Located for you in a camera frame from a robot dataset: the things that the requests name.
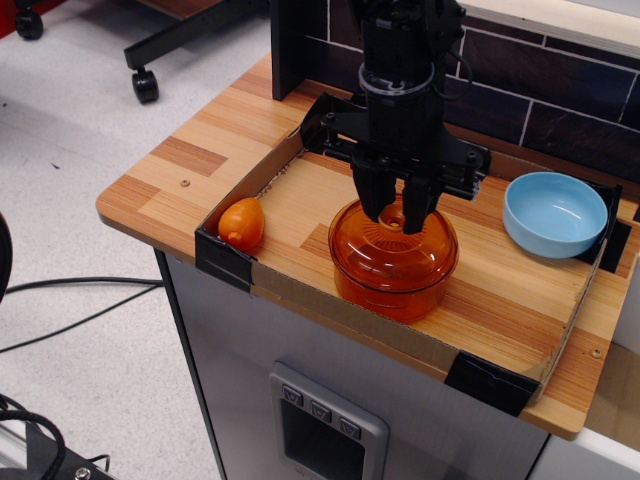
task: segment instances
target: button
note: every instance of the button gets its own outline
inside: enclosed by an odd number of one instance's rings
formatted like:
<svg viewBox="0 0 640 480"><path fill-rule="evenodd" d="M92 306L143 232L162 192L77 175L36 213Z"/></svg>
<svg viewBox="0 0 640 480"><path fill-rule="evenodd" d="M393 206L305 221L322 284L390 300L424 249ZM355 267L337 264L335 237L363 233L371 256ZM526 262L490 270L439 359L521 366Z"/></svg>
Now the button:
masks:
<svg viewBox="0 0 640 480"><path fill-rule="evenodd" d="M302 394L287 385L282 386L282 395L288 402L293 403L299 407L302 406Z"/></svg>
<svg viewBox="0 0 640 480"><path fill-rule="evenodd" d="M356 440L360 440L360 436L362 435L362 430L360 430L359 426L342 417L340 418L340 431Z"/></svg>
<svg viewBox="0 0 640 480"><path fill-rule="evenodd" d="M331 423L331 410L311 400L311 415L324 423Z"/></svg>

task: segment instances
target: black cable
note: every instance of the black cable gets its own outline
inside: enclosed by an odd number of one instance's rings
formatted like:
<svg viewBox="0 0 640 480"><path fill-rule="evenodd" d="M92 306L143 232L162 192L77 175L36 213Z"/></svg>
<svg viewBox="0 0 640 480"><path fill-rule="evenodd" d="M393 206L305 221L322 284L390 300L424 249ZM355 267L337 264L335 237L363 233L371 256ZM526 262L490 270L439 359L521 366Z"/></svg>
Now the black cable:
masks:
<svg viewBox="0 0 640 480"><path fill-rule="evenodd" d="M149 280L145 278L126 278L126 277L71 277L56 278L53 280L41 280L38 282L23 283L7 288L6 294L29 290L33 288L52 287L55 285L69 285L81 283L126 283L132 285L155 285L161 287L162 280Z"/></svg>
<svg viewBox="0 0 640 480"><path fill-rule="evenodd" d="M28 423L38 423L51 432L53 439L56 441L56 445L58 446L58 453L53 459L53 462L51 462L51 465L49 465L49 468L47 468L47 471L42 475L41 480L54 480L58 470L60 470L60 467L62 466L62 462L64 462L64 457L67 454L64 437L62 436L62 433L60 433L60 430L58 430L58 427L42 415L24 410L0 411L0 422L5 420L20 420Z"/></svg>
<svg viewBox="0 0 640 480"><path fill-rule="evenodd" d="M23 411L27 410L15 400L7 397L6 395L2 395L0 393L0 408L3 410L9 410L9 407L13 407L16 410L23 410Z"/></svg>
<svg viewBox="0 0 640 480"><path fill-rule="evenodd" d="M13 248L11 246L11 234L4 217L0 213L0 303L4 297L5 289L11 276L11 264L13 262Z"/></svg>
<svg viewBox="0 0 640 480"><path fill-rule="evenodd" d="M436 92L436 95L438 95L443 100L447 102L455 102L457 100L460 100L467 93L469 93L469 90L471 90L471 86L473 85L473 70L471 69L471 65L469 65L469 62L467 62L467 60L462 55L460 55L460 52L458 52L455 48L449 50L449 54L451 54L453 58L460 62L462 68L464 68L467 74L467 84L465 86L465 89L457 95L445 95L444 93L440 92L434 84L433 90Z"/></svg>
<svg viewBox="0 0 640 480"><path fill-rule="evenodd" d="M130 302L131 300L135 300L136 298L141 297L142 295L144 295L146 293L149 293L150 291L155 290L156 288L158 288L160 286L162 286L162 282L160 282L160 284L158 284L158 285L152 285L151 287L149 287L149 288L147 288L147 289L145 289L145 290L143 290L141 292L138 292L135 295L127 297L124 300L122 300L122 301L120 301L120 302L118 302L118 303L116 303L114 305L111 305L110 307L107 307L104 310L99 311L98 313L94 313L93 315L90 315L90 316L88 316L88 317L86 317L86 318L84 318L84 319L82 319L82 320L80 320L80 321L78 321L76 323L73 323L73 324L71 324L71 325L69 325L67 327L61 328L60 330L56 330L55 332L48 333L46 335L34 338L32 340L27 340L25 342L18 343L16 345L12 345L10 347L2 348L2 349L0 349L0 354L6 353L6 352L10 352L11 350L16 350L16 349L21 348L21 347L26 347L27 345L32 345L32 344L40 342L42 340L46 340L46 339L54 337L56 335L60 335L61 333L64 333L64 332L66 332L68 330L71 330L72 328L79 327L80 325L82 325L84 323L87 323L87 322L89 322L89 321L91 321L91 320L93 320L95 318L98 318L99 316L104 315L105 313L110 312L111 310L114 310L114 309L120 307L121 305L124 305L125 303Z"/></svg>

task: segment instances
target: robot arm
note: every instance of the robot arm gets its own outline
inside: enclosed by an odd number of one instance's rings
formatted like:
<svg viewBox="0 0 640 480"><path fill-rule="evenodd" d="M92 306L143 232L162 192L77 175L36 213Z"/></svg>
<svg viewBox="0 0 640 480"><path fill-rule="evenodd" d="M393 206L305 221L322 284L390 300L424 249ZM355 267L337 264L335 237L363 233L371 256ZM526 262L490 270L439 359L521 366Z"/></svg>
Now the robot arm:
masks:
<svg viewBox="0 0 640 480"><path fill-rule="evenodd" d="M453 45L464 35L466 12L455 0L350 4L364 46L365 105L319 100L327 105L322 150L351 163L373 221L395 201L396 180L403 180L403 230L417 233L442 193L473 199L489 168L488 150L451 136L443 124L445 101L452 99L444 94L445 58L452 53L461 60Z"/></svg>

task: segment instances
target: office chair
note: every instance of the office chair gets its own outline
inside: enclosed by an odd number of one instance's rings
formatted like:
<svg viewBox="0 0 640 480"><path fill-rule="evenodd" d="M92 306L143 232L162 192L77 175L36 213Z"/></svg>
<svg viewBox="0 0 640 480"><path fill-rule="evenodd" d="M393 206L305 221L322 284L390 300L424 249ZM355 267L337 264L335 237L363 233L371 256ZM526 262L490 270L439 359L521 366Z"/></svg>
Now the office chair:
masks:
<svg viewBox="0 0 640 480"><path fill-rule="evenodd" d="M13 248L11 246L11 235L9 227L0 213L0 302L4 297L11 275L11 263L13 261Z"/></svg>

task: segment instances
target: cardboard tray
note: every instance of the cardboard tray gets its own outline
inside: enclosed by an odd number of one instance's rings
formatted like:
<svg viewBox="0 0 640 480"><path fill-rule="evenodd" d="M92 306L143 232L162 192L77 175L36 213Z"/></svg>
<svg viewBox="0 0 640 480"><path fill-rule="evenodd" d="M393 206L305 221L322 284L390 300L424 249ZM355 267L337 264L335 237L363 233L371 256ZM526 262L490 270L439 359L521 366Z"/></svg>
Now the cardboard tray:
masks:
<svg viewBox="0 0 640 480"><path fill-rule="evenodd" d="M473 202L441 198L438 208L457 232L460 260L441 305L409 326L339 298L327 235L357 194L349 165L304 151L299 130L202 222L196 267L517 416L537 401L553 373L614 230L621 195L619 187L595 186L610 222L581 258L537 257L509 238L502 203L510 180L539 170L513 159L493 166ZM249 196L260 199L266 228L260 245L243 253L217 237L217 224L230 205Z"/></svg>

